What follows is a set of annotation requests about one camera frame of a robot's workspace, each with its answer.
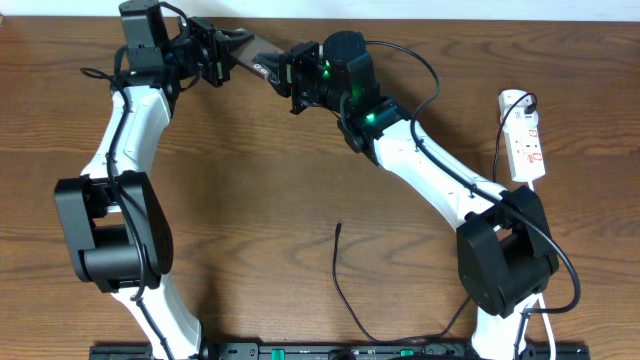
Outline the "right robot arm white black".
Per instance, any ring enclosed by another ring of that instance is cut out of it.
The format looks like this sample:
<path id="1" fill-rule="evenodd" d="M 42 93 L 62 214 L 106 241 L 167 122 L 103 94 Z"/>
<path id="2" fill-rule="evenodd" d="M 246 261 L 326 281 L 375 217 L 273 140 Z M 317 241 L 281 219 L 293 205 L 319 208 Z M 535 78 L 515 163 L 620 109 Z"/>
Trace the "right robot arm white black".
<path id="1" fill-rule="evenodd" d="M 525 350 L 528 312 L 559 268 L 539 197 L 508 191 L 435 143 L 415 115 L 380 91 L 369 41 L 340 31 L 322 44 L 261 50 L 250 60 L 295 114 L 309 107 L 338 115 L 346 143 L 397 175 L 455 230 L 458 274 L 478 307 L 472 346 L 483 358 Z"/>

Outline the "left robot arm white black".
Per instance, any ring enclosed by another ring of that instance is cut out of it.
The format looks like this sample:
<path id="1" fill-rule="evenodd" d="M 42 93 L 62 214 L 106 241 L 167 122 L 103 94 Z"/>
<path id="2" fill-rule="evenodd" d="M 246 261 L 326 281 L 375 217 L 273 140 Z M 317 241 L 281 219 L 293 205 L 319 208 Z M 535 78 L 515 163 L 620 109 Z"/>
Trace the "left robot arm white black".
<path id="1" fill-rule="evenodd" d="M 131 313 L 150 342 L 152 359 L 216 359 L 217 347 L 182 300 L 170 274 L 171 229 L 150 181 L 159 140 L 183 80 L 215 87 L 229 80 L 235 50 L 253 40 L 246 30 L 219 30 L 191 17 L 169 37 L 163 19 L 122 19 L 126 43 L 106 73 L 112 113 L 80 176 L 61 179 L 57 212 L 76 276 L 110 294 Z"/>

